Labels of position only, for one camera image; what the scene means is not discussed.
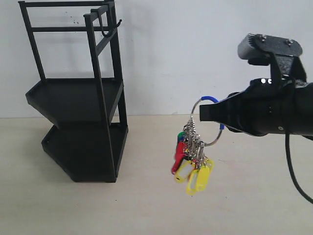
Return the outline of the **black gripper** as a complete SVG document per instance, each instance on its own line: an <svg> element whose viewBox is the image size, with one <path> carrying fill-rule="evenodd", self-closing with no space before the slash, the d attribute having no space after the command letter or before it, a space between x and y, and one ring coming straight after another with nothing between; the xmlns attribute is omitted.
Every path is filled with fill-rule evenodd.
<svg viewBox="0 0 313 235"><path fill-rule="evenodd" d="M248 88L221 101L199 106L200 121L231 122L224 126L234 133L251 136L293 134L295 80L276 86L251 81Z"/></svg>

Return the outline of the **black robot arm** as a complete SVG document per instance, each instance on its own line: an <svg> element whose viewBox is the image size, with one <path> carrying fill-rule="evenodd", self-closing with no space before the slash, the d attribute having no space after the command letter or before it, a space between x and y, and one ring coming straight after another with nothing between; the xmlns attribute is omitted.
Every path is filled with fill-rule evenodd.
<svg viewBox="0 0 313 235"><path fill-rule="evenodd" d="M213 121L235 133L262 137L267 134L313 135L313 85L257 78L241 92L200 106L200 121Z"/></svg>

